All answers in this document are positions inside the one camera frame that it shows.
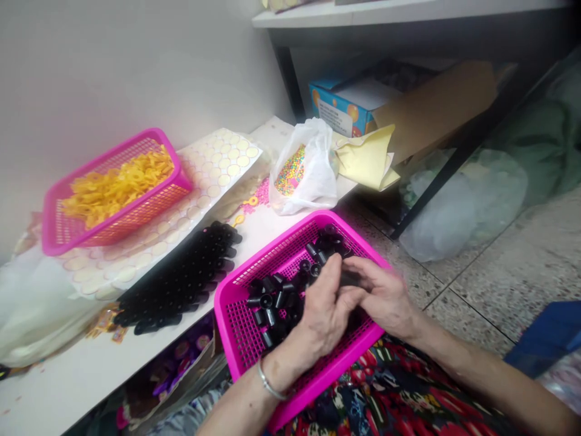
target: row of black caps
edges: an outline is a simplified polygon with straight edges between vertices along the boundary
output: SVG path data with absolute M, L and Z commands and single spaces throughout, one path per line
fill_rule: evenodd
M 267 327 L 261 333 L 266 352 L 285 340 L 301 320 L 304 309 L 301 293 L 316 281 L 328 259 L 335 253 L 339 253 L 344 259 L 354 254 L 344 242 L 344 237 L 337 231 L 336 226 L 327 224 L 318 230 L 315 243 L 309 242 L 305 246 L 312 262 L 301 260 L 297 273 L 291 279 L 275 273 L 251 282 L 246 306 L 258 308 L 253 313 L 254 322 L 259 328 Z M 357 285 L 358 282 L 358 276 L 347 272 L 341 275 L 342 286 Z
M 122 295 L 114 323 L 135 326 L 141 335 L 176 325 L 184 312 L 195 311 L 209 299 L 225 272 L 234 269 L 232 244 L 242 241 L 235 228 L 218 221 L 194 233 L 174 248 Z

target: plastic basket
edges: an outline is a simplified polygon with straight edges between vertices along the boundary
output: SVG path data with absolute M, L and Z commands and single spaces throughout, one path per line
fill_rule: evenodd
M 161 151 L 165 145 L 174 171 L 158 186 L 130 203 L 114 216 L 90 230 L 85 223 L 67 217 L 61 210 L 61 202 L 72 195 L 70 184 L 87 173 L 106 173 L 120 168 L 131 158 L 149 151 Z M 75 247 L 104 246 L 114 244 L 129 233 L 149 222 L 192 190 L 192 183 L 182 170 L 182 164 L 168 138 L 158 128 L 147 129 L 105 154 L 59 180 L 44 197 L 42 210 L 42 250 L 47 256 L 59 256 Z
M 317 230 L 326 224 L 335 224 L 344 236 L 345 244 L 356 256 L 372 259 L 385 268 L 389 264 L 361 238 L 348 224 L 329 211 L 317 211 L 307 216 L 268 246 L 256 253 L 241 267 L 230 273 L 218 289 L 214 301 L 216 320 L 220 330 L 228 366 L 234 381 L 251 368 L 264 351 L 259 329 L 254 323 L 252 310 L 246 307 L 249 285 L 253 279 L 262 279 L 273 273 L 289 278 L 298 271 L 302 259 L 310 259 L 304 246 L 317 238 Z M 320 359 L 316 365 L 297 380 L 295 394 L 282 403 L 273 415 L 268 429 L 274 432 L 297 415 L 347 370 L 384 331 L 366 316 L 362 324 L 341 339 L 335 350 Z

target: tiled floor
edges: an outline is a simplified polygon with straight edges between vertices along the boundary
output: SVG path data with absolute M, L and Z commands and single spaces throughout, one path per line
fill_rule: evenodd
M 423 264 L 355 200 L 337 212 L 401 272 L 431 317 L 499 355 L 549 302 L 581 300 L 581 187 L 524 212 L 486 245 Z

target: woman's right hand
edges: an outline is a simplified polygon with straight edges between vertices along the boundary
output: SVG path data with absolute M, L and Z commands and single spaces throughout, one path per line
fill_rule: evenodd
M 410 342 L 421 335 L 424 313 L 410 300 L 402 278 L 362 257 L 348 257 L 343 268 L 359 274 L 360 288 L 344 286 L 340 292 L 360 293 L 359 305 L 390 335 Z

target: white shelf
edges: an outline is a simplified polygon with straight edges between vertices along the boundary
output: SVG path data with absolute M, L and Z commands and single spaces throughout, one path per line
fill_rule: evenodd
M 269 147 L 284 147 L 293 127 L 276 117 L 251 135 Z M 338 179 L 340 197 L 356 183 Z M 234 259 L 236 267 L 308 213 L 279 217 L 260 206 L 238 227 L 243 237 Z M 81 338 L 58 355 L 20 376 L 0 381 L 0 436 L 58 436 L 80 420 L 107 395 L 214 307 L 213 295 L 177 326 L 135 336 L 131 328 L 121 344 L 111 334 Z
M 335 6 L 330 0 L 279 14 L 265 11 L 252 20 L 252 25 L 301 28 L 388 24 L 553 9 L 570 4 L 569 0 L 380 0 Z

